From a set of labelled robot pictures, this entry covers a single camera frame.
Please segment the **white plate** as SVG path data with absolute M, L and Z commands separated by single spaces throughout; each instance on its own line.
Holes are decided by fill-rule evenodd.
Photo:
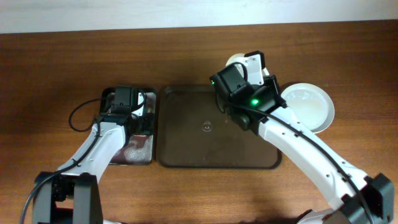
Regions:
M 330 96 L 316 85 L 296 83 L 281 94 L 298 119 L 313 133 L 326 130 L 335 117 L 335 107 Z
M 238 58 L 243 58 L 244 57 L 244 53 L 238 53 L 238 54 L 234 54 L 232 55 L 228 61 L 226 62 L 226 66 L 228 66 L 229 64 L 233 63 L 233 62 L 237 62 Z M 270 73 L 268 71 L 268 69 L 265 67 L 262 69 L 262 74 L 264 76 L 270 76 Z

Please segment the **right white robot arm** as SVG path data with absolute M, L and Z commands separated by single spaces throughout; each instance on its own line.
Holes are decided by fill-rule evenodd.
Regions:
M 274 76 L 255 85 L 247 69 L 237 66 L 232 63 L 210 77 L 217 106 L 243 130 L 283 152 L 330 206 L 305 212 L 298 223 L 392 223 L 394 184 L 384 174 L 368 176 L 306 128 L 281 97 Z

